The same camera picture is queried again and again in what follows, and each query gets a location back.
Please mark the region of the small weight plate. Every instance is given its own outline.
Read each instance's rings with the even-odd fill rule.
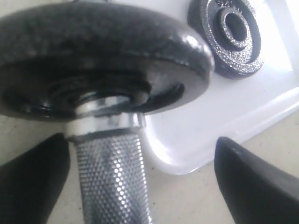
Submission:
[[[262,67],[262,41],[255,14],[247,0],[191,2],[188,23],[209,44],[220,75],[241,79]]]
[[[41,6],[2,18],[0,33],[7,116],[68,121],[79,101],[115,95],[133,99],[136,112],[168,110],[200,96],[214,70],[197,32],[137,7]]]

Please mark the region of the knurled handle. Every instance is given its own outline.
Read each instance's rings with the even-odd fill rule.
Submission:
[[[138,134],[75,144],[85,224],[151,224]]]

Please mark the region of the floor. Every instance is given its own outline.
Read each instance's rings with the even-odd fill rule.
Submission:
[[[20,8],[62,0],[0,0],[0,15]],[[0,116],[0,164],[38,142],[62,131],[61,124],[24,121]],[[245,142],[266,161],[299,177],[299,112]],[[163,174],[146,163],[149,200],[155,223],[233,224],[218,189],[213,163],[185,176]],[[71,171],[49,218],[49,224],[82,224],[76,155],[71,149]]]

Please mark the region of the dumbbell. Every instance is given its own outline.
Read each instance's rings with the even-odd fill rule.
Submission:
[[[0,33],[0,113],[67,122],[85,223],[152,223],[144,115],[205,92],[214,61],[202,38],[159,13],[90,2],[19,11]]]

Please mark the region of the white tray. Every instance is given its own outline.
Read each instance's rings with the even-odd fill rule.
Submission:
[[[156,10],[184,23],[190,3],[189,0],[116,2]],[[254,76],[239,81],[214,74],[208,91],[197,100],[172,111],[147,116],[150,147],[145,153],[158,169],[174,175],[190,173],[214,158],[219,136],[242,143],[298,108],[296,60],[299,62],[299,56],[295,50],[299,49],[299,37],[292,26],[287,3],[285,0],[251,2],[263,21],[263,67]],[[269,6],[279,14],[275,16],[278,26]],[[284,32],[284,39],[279,30]]]

